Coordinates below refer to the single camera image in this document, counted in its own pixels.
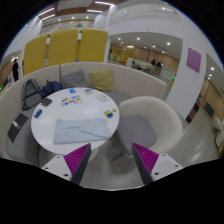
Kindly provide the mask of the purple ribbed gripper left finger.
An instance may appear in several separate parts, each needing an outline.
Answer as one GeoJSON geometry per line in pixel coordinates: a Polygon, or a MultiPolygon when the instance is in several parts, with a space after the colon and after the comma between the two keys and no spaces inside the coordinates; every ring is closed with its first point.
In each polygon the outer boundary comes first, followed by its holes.
{"type": "Polygon", "coordinates": [[[42,169],[79,185],[91,155],[91,144],[62,156],[56,155],[42,169]]]}

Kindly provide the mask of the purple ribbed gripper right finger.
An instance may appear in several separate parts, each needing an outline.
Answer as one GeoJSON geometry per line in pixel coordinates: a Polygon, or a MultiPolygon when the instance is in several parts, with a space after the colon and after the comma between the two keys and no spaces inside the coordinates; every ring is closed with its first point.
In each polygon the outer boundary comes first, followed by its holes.
{"type": "Polygon", "coordinates": [[[182,169],[167,153],[157,154],[137,143],[132,144],[132,154],[144,185],[182,169]]]}

